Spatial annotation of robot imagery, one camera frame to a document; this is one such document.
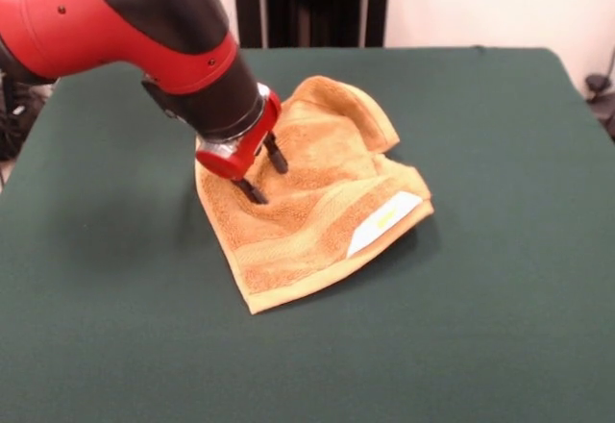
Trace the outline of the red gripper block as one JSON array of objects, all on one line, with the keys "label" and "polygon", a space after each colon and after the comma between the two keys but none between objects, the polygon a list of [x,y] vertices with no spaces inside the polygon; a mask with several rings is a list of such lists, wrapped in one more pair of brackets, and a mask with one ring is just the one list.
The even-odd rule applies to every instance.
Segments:
[{"label": "red gripper block", "polygon": [[286,174],[288,163],[273,133],[282,112],[279,97],[268,86],[258,83],[257,102],[259,112],[253,126],[230,140],[199,139],[195,158],[211,173],[234,181],[234,185],[252,203],[266,205],[268,200],[260,189],[244,178],[246,172],[262,147],[266,148],[268,158],[278,173]]}]

